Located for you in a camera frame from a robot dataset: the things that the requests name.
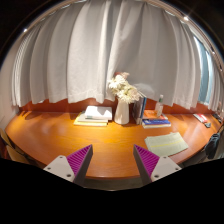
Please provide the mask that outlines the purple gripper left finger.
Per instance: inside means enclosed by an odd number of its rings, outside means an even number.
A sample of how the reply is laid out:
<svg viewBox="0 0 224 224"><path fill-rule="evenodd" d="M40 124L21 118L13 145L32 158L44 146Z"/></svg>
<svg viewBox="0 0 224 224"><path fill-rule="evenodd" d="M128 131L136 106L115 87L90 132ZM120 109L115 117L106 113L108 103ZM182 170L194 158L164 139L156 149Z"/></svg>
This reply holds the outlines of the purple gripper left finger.
<svg viewBox="0 0 224 224"><path fill-rule="evenodd" d="M44 170L82 186L92 156L93 147L88 145L68 156L59 155Z"/></svg>

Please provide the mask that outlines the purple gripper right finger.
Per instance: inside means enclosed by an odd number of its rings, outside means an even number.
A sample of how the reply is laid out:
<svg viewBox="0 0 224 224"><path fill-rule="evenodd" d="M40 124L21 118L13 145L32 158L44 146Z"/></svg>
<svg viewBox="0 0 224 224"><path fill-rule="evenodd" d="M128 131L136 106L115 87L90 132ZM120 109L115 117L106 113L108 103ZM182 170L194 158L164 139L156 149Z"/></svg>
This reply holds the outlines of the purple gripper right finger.
<svg viewBox="0 0 224 224"><path fill-rule="evenodd" d="M134 146L133 155L144 185L159 180L181 169L181 167L169 157L159 157L138 145Z"/></svg>

